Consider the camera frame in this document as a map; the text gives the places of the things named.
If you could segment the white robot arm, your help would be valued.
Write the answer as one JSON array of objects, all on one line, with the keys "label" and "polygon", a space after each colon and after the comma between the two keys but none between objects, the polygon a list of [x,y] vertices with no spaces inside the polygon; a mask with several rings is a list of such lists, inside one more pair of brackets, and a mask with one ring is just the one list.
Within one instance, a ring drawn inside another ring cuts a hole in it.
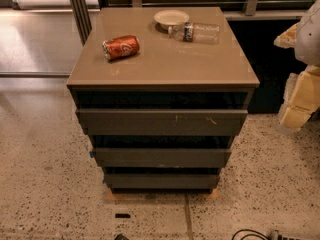
[{"label": "white robot arm", "polygon": [[295,58],[307,65],[300,74],[291,73],[286,81],[284,102],[278,113],[278,131],[299,131],[320,108],[320,0],[301,20],[276,37],[274,45],[293,48]]}]

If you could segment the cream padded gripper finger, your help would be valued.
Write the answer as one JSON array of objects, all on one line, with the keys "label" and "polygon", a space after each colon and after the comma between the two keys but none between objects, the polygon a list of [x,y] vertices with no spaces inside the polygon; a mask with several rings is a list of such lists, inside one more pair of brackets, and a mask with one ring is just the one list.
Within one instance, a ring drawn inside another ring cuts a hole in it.
[{"label": "cream padded gripper finger", "polygon": [[297,130],[320,108],[320,67],[307,66],[300,74],[291,73],[279,110],[279,124]]},{"label": "cream padded gripper finger", "polygon": [[273,44],[277,47],[284,48],[284,49],[294,48],[297,27],[298,27],[297,23],[293,24],[286,31],[284,31],[279,36],[277,36]]}]

